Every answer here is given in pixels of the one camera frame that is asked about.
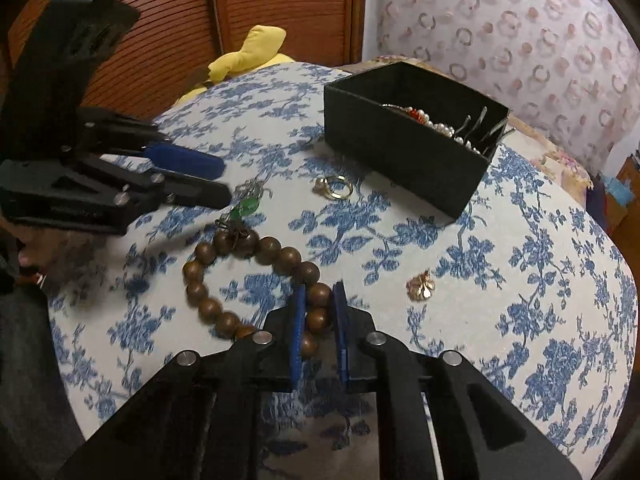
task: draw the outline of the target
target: blue and white fabric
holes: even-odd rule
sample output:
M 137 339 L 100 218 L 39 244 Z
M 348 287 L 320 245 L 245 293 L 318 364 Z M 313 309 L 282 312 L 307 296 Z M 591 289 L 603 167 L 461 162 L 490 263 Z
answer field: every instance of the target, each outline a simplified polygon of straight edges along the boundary
M 233 188 L 268 190 L 249 223 L 298 248 L 321 281 L 344 280 L 352 306 L 414 351 L 459 349 L 590 478 L 616 427 L 632 370 L 636 286 L 618 249 L 559 186 L 501 146 L 455 222 L 322 140 L 322 86 L 343 72 L 293 63 L 224 82 L 158 117 L 177 144 L 225 159 Z M 139 160 L 118 158 L 135 168 Z M 312 192 L 344 174 L 348 201 Z M 60 373 L 89 437 L 176 352 L 229 342 L 184 297 L 181 267 L 210 240 L 220 212 L 164 207 L 122 238 L 93 240 L 47 280 Z M 433 297 L 405 283 L 425 269 Z M 205 283 L 260 325 L 289 279 L 254 260 L 219 258 Z M 265 396 L 263 478 L 378 478 L 374 398 L 347 396 L 324 358 L 293 395 Z M 118 457 L 105 456 L 105 461 Z

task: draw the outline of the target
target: patterned wallpaper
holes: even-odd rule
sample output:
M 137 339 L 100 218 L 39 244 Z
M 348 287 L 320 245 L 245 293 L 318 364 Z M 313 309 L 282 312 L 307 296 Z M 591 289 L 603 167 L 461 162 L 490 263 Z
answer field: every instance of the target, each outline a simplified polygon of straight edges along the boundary
M 640 52 L 607 0 L 380 0 L 378 49 L 491 95 L 593 173 L 640 117 Z

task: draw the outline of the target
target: blue gripper pad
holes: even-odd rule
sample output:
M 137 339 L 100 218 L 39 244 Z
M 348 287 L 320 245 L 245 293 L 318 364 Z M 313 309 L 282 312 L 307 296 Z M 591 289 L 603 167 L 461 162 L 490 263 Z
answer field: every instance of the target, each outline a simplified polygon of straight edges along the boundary
M 305 329 L 305 285 L 299 285 L 293 293 L 293 322 L 291 323 L 291 336 L 289 339 L 289 365 L 291 368 L 291 383 L 295 388 L 302 377 L 302 357 L 300 348 L 302 346 L 302 332 Z
M 160 170 L 173 171 L 205 180 L 216 180 L 225 172 L 225 161 L 220 157 L 168 142 L 160 142 L 146 147 L 142 156 L 146 156 Z
M 347 295 L 344 291 L 344 282 L 340 280 L 334 285 L 334 332 L 335 353 L 338 359 L 338 377 L 340 382 L 346 385 L 349 379 L 349 361 L 347 351 Z

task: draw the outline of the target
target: wooden wardrobe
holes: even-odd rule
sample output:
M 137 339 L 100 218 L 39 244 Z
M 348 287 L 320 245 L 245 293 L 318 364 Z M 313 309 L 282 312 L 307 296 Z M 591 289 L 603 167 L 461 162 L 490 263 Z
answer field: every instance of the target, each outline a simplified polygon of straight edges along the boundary
M 9 70 L 48 1 L 28 0 L 8 29 Z M 364 0 L 122 1 L 142 15 L 95 74 L 85 104 L 139 118 L 167 110 L 195 69 L 239 49 L 253 25 L 284 28 L 281 52 L 296 60 L 337 66 L 361 56 Z

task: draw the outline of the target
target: finger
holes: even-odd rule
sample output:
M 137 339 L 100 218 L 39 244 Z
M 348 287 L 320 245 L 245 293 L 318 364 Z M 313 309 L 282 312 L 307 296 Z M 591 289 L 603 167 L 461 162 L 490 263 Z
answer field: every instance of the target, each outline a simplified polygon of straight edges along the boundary
M 0 228 L 18 238 L 23 244 L 28 244 L 39 231 L 36 228 L 24 225 L 15 225 L 0 217 Z
M 23 267 L 46 266 L 68 241 L 68 233 L 54 229 L 38 232 L 31 242 L 18 254 L 18 262 Z

